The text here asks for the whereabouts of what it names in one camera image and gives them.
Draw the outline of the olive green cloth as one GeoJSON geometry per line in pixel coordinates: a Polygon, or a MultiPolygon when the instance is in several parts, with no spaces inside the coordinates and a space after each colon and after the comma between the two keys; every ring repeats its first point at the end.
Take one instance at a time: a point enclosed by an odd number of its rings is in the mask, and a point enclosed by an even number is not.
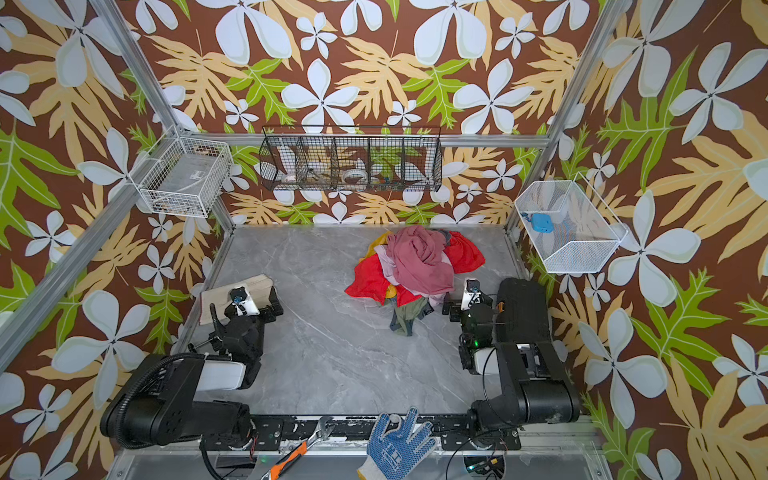
{"type": "Polygon", "coordinates": [[[398,335],[411,337],[413,335],[414,323],[433,312],[434,308],[430,301],[424,297],[420,297],[403,306],[396,306],[389,329],[398,335]]]}

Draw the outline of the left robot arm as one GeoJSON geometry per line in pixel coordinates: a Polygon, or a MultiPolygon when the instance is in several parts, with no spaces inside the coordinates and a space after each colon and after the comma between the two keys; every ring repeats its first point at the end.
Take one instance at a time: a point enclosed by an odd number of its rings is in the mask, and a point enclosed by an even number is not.
{"type": "Polygon", "coordinates": [[[243,447],[253,438],[249,408],[223,400],[197,400],[199,393],[251,387],[261,369],[265,325],[284,313],[271,287],[266,305],[258,306],[245,287],[229,292],[225,321],[210,305],[214,331],[201,352],[190,344],[185,352],[151,354],[115,395],[100,420],[102,435],[125,449],[166,446],[200,439],[225,448],[243,447]]]}

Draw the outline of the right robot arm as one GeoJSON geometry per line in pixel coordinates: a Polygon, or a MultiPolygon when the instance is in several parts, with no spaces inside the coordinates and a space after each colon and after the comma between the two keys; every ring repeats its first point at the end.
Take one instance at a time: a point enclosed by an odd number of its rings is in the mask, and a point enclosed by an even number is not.
{"type": "Polygon", "coordinates": [[[470,429],[485,433],[527,424],[576,421],[581,404],[555,352],[546,304],[534,294],[488,297],[467,309],[445,300],[442,313],[461,325],[462,367],[481,377],[483,398],[472,403],[470,429]]]}

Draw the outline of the light pink cloth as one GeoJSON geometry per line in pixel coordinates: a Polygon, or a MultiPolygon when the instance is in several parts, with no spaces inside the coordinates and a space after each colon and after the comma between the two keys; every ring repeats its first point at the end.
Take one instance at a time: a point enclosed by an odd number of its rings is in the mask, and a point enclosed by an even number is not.
{"type": "Polygon", "coordinates": [[[411,254],[407,254],[405,260],[393,259],[384,246],[376,247],[375,252],[384,277],[397,291],[398,307],[419,299],[437,298],[453,290],[454,271],[444,253],[436,263],[425,263],[411,254]]]}

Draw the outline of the dusty pink ribbed cloth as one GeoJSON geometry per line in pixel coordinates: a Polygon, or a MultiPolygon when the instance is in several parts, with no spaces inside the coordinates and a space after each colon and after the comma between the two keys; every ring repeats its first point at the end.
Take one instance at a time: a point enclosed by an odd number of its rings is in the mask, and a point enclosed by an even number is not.
{"type": "Polygon", "coordinates": [[[386,255],[393,262],[392,276],[413,293],[436,296],[453,289],[454,270],[447,256],[444,233],[421,225],[388,236],[386,255]]]}

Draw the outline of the yellow cloth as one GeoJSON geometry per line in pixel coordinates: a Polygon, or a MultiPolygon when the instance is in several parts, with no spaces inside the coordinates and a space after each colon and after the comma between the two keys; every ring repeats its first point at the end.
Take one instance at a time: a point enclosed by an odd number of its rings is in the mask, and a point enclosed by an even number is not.
{"type": "MultiPolygon", "coordinates": [[[[388,233],[384,233],[383,235],[378,237],[376,240],[374,240],[369,245],[368,250],[367,250],[365,256],[361,259],[361,262],[363,262],[365,259],[375,255],[376,254],[376,251],[375,251],[376,247],[378,247],[380,245],[387,245],[388,244],[388,237],[389,237],[389,234],[388,233]]],[[[385,293],[385,298],[387,300],[394,299],[396,297],[396,295],[397,295],[396,288],[392,284],[390,284],[387,287],[387,290],[386,290],[386,293],[385,293]]]]}

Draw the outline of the red cloth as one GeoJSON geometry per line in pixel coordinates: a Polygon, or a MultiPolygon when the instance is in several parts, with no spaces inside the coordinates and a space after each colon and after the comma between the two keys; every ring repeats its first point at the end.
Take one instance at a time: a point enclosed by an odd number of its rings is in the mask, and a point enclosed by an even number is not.
{"type": "MultiPolygon", "coordinates": [[[[447,235],[447,246],[444,250],[456,274],[464,274],[477,270],[485,264],[485,257],[477,246],[460,232],[440,230],[447,235]]],[[[359,262],[354,268],[354,280],[345,289],[345,293],[353,298],[368,298],[383,305],[387,300],[385,293],[391,284],[382,271],[377,254],[359,262]]]]}

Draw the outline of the blue object in basket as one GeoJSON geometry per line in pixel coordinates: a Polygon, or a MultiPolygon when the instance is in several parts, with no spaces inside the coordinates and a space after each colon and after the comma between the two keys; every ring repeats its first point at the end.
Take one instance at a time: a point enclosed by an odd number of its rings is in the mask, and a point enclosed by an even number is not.
{"type": "Polygon", "coordinates": [[[554,224],[547,214],[523,212],[521,216],[534,232],[545,234],[554,232],[554,224]]]}

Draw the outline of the blue dotted work glove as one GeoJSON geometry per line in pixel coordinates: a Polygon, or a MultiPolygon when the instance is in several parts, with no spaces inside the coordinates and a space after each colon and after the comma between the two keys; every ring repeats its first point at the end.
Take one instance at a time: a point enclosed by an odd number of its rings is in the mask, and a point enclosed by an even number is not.
{"type": "Polygon", "coordinates": [[[416,428],[419,412],[411,407],[397,426],[389,430],[393,414],[382,413],[376,420],[366,448],[366,460],[357,469],[359,479],[405,479],[438,446],[433,426],[426,421],[416,428]]]}

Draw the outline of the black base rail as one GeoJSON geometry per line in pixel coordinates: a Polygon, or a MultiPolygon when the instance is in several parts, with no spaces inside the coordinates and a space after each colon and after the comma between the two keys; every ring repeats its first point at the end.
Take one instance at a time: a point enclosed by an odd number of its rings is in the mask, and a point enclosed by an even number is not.
{"type": "MultiPolygon", "coordinates": [[[[320,417],[318,415],[253,415],[251,436],[248,440],[236,441],[210,439],[207,449],[214,452],[285,452],[289,447],[307,440],[314,433],[320,417]]],[[[372,433],[375,415],[335,415],[328,418],[331,429],[330,440],[336,443],[352,444],[368,440],[372,433]]],[[[520,433],[506,426],[482,432],[472,426],[467,414],[421,415],[419,424],[429,421],[433,435],[439,439],[439,447],[454,452],[474,448],[496,447],[502,450],[519,450],[520,433]]]]}

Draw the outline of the orange handled wrench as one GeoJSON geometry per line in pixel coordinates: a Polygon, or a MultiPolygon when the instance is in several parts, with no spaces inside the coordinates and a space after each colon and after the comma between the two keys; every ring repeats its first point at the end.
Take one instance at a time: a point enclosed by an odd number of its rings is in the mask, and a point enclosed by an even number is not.
{"type": "Polygon", "coordinates": [[[327,440],[334,429],[333,426],[328,425],[330,420],[330,416],[321,417],[317,421],[313,434],[288,454],[284,455],[261,477],[261,480],[280,479],[299,459],[305,456],[315,444],[327,440]]]}

